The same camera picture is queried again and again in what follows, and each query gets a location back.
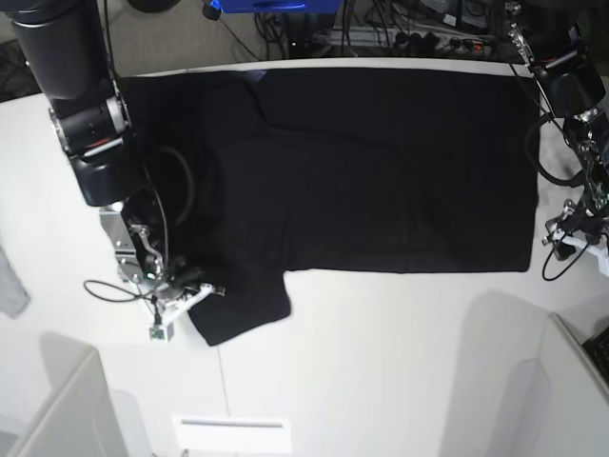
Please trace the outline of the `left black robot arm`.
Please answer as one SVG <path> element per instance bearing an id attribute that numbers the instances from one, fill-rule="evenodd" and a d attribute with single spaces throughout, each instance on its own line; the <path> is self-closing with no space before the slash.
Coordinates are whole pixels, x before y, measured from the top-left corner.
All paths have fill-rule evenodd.
<path id="1" fill-rule="evenodd" d="M 580 163 L 574 177 L 559 179 L 530 157 L 546 180 L 582 188 L 577 203 L 567 202 L 546 222 L 543 242 L 559 261 L 576 252 L 567 238 L 578 232 L 586 248 L 608 241 L 608 114 L 601 107 L 606 91 L 578 26 L 588 7 L 587 1 L 506 1 L 503 6 L 508 36 L 548 107 L 532 130 L 560 119 L 561 134 Z"/>

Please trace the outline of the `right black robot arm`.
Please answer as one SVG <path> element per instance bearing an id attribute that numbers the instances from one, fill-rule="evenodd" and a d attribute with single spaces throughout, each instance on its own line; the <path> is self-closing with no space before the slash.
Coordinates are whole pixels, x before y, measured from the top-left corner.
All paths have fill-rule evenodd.
<path id="1" fill-rule="evenodd" d="M 148 170 L 170 154 L 183 161 L 191 214 L 210 164 L 174 138 L 142 153 L 96 2 L 4 1 L 1 11 L 49 100 L 50 121 L 84 199 L 100 210 L 123 277 L 162 301 L 204 289 L 224 294 L 219 280 L 173 250 L 188 218 L 168 218 L 168 204 Z"/>

